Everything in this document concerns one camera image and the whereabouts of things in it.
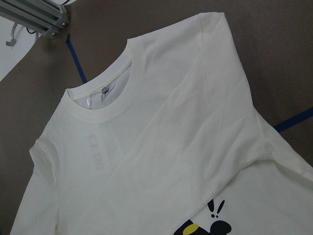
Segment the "aluminium frame post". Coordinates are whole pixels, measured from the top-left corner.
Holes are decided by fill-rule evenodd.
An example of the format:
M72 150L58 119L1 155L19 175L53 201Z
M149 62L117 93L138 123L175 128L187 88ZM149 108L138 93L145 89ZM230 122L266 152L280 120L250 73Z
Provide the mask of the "aluminium frame post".
M51 0L2 0L0 15L51 39L70 22L66 8Z

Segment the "white long-sleeve printed shirt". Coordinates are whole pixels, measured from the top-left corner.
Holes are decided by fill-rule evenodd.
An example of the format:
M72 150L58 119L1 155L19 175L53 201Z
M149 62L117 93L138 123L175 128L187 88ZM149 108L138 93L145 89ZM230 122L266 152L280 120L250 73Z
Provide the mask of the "white long-sleeve printed shirt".
M29 153L13 235L313 232L313 169L254 108L224 13L129 39Z

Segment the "white plastic clip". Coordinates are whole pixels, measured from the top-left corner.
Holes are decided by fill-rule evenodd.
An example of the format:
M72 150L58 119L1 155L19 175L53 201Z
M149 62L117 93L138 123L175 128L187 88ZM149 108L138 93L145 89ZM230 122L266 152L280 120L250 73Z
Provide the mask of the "white plastic clip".
M13 24L11 34L10 34L10 40L6 41L6 43L5 43L8 47L13 47L16 43L15 31L16 31L17 25L18 25L17 23Z

